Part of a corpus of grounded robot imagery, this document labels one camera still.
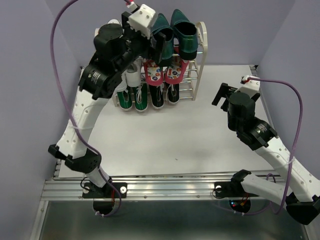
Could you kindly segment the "green leather loafer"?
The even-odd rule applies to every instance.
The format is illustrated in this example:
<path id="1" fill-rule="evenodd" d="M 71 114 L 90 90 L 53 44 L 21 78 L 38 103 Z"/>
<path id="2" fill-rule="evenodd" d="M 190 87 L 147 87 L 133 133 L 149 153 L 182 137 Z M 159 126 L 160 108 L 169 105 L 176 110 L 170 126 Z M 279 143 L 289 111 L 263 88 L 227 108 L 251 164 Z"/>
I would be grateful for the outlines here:
<path id="1" fill-rule="evenodd" d="M 198 51 L 197 28 L 185 14 L 175 9 L 172 13 L 170 26 L 173 34 L 178 40 L 178 52 L 181 59 L 185 61 L 194 60 Z"/>
<path id="2" fill-rule="evenodd" d="M 174 32 L 166 17 L 159 13 L 151 28 L 152 44 L 156 44 L 161 37 L 165 36 L 164 46 L 161 53 L 161 60 L 155 61 L 159 67 L 167 67 L 171 64 L 174 53 Z"/>

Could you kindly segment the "pink patterned flip-flop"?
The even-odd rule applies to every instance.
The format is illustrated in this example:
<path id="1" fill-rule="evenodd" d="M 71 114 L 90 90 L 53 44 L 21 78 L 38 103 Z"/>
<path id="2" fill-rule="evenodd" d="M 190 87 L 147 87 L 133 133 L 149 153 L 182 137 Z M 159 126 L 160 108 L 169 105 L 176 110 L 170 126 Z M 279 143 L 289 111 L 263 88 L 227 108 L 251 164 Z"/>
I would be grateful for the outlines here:
<path id="1" fill-rule="evenodd" d="M 170 85 L 179 84 L 183 80 L 188 64 L 188 60 L 183 60 L 180 56 L 174 56 L 165 72 L 165 82 Z"/>
<path id="2" fill-rule="evenodd" d="M 153 60 L 145 60 L 143 67 L 146 83 L 153 87 L 159 87 L 164 81 L 163 69 Z"/>

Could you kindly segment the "black canvas sneaker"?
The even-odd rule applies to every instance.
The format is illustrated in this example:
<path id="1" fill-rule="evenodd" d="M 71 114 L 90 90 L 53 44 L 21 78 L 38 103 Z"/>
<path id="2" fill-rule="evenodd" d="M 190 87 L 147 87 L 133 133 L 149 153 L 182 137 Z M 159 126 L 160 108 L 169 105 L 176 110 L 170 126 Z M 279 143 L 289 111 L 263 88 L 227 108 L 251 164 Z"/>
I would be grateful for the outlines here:
<path id="1" fill-rule="evenodd" d="M 166 100 L 171 104 L 175 105 L 180 100 L 180 85 L 166 83 Z"/>
<path id="2" fill-rule="evenodd" d="M 163 89 L 163 83 L 158 86 L 149 85 L 151 103 L 156 110 L 160 110 L 164 106 Z"/>

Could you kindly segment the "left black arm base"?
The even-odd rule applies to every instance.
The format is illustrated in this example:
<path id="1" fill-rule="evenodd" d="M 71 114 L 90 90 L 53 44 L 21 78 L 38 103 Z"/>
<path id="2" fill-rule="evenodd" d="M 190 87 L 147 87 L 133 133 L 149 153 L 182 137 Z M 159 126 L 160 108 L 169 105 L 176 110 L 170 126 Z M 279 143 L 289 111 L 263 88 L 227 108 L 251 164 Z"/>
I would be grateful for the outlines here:
<path id="1" fill-rule="evenodd" d="M 100 188 L 91 181 L 84 182 L 86 178 L 84 177 L 80 182 L 82 198 L 93 200 L 94 214 L 102 218 L 115 215 L 122 205 L 122 200 L 127 197 L 128 184 L 126 182 L 112 182 L 111 185 L 106 184 Z"/>

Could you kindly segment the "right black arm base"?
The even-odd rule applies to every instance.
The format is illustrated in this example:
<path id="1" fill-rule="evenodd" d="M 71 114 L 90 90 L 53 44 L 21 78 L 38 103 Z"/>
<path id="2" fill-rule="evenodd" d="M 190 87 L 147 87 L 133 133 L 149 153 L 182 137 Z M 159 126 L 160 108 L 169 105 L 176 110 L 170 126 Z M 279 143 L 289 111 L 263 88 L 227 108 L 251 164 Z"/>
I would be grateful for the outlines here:
<path id="1" fill-rule="evenodd" d="M 251 209 L 251 193 L 246 192 L 242 185 L 235 181 L 218 181 L 214 183 L 212 195 L 216 199 L 228 198 L 229 206 L 235 212 L 247 214 Z"/>

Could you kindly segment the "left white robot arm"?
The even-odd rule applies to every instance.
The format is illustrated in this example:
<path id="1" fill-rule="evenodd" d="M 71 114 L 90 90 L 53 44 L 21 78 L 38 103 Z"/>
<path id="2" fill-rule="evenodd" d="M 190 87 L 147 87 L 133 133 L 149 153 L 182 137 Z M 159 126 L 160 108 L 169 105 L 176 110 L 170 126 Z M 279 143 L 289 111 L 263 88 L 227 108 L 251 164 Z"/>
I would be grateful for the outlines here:
<path id="1" fill-rule="evenodd" d="M 123 12 L 121 24 L 107 23 L 98 29 L 93 39 L 95 52 L 82 70 L 73 108 L 66 107 L 68 124 L 60 140 L 48 148 L 70 170 L 85 174 L 100 197 L 111 193 L 111 181 L 101 167 L 101 154 L 88 140 L 125 70 L 140 57 L 161 59 L 165 40 L 156 43 L 152 39 L 157 17 L 153 9 L 141 5 L 135 12 Z"/>

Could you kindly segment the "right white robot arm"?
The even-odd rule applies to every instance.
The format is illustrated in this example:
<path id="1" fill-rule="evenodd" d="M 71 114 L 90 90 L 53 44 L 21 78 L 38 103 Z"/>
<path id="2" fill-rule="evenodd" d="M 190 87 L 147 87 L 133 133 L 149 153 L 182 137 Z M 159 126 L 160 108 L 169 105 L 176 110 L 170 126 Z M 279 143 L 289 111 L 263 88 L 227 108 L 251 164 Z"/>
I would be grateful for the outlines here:
<path id="1" fill-rule="evenodd" d="M 283 179 L 289 179 L 289 190 L 283 196 L 284 186 L 264 180 L 248 170 L 236 172 L 230 181 L 217 182 L 216 198 L 259 196 L 284 208 L 298 223 L 309 225 L 320 214 L 320 181 L 296 158 L 290 159 L 278 133 L 266 121 L 255 116 L 256 101 L 260 97 L 259 83 L 249 81 L 240 89 L 222 83 L 212 102 L 221 98 L 221 109 L 227 113 L 227 127 L 258 156 L 266 160 Z"/>

